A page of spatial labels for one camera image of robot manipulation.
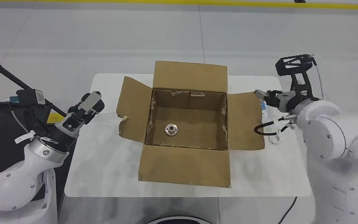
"open cardboard box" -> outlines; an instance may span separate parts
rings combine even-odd
[[[230,188],[228,150],[261,150],[261,102],[227,94],[226,66],[157,61],[153,88],[125,77],[120,136],[144,143],[138,179]],[[178,132],[168,136],[165,128]]]

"gray floor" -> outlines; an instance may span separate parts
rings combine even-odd
[[[285,56],[314,53],[324,96],[357,112],[358,15],[348,10],[0,3],[0,63],[65,110],[97,73],[153,73],[156,60],[214,63],[277,76]],[[321,97],[317,73],[309,73]],[[289,77],[280,77],[283,89]],[[0,97],[17,86],[0,77]],[[190,214],[213,223],[277,223],[293,198],[65,198],[59,223],[144,223]],[[312,223],[299,198],[285,223]]]
[[[65,198],[59,224],[145,224],[158,217],[195,216],[211,223],[278,223],[294,198]],[[299,198],[285,223],[312,223],[314,200]]]

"table surface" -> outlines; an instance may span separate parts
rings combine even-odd
[[[296,133],[284,132],[279,144],[265,137],[260,151],[230,151],[232,188],[138,181],[142,143],[119,137],[118,98],[125,76],[152,86],[152,74],[97,74],[104,110],[80,132],[69,170],[69,197],[293,197],[311,194]],[[280,90],[276,77],[229,76],[228,93]]]

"box flap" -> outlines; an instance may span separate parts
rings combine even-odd
[[[228,132],[230,150],[262,150],[263,136],[253,129],[261,122],[261,101],[253,92],[228,94]]]
[[[154,88],[227,92],[226,66],[156,61]]]
[[[138,178],[230,188],[229,151],[144,145]]]
[[[137,80],[124,77],[117,105],[117,115],[123,118],[119,135],[137,142],[144,142],[152,88]]]

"yellow line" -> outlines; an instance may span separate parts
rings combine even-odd
[[[0,0],[0,2],[33,2],[31,0]],[[334,3],[294,3],[294,2],[255,2],[227,0],[37,0],[37,2],[72,3],[144,3],[144,4],[201,4],[210,6],[246,6],[246,7],[287,7],[287,8],[334,8],[358,10],[358,4]]]

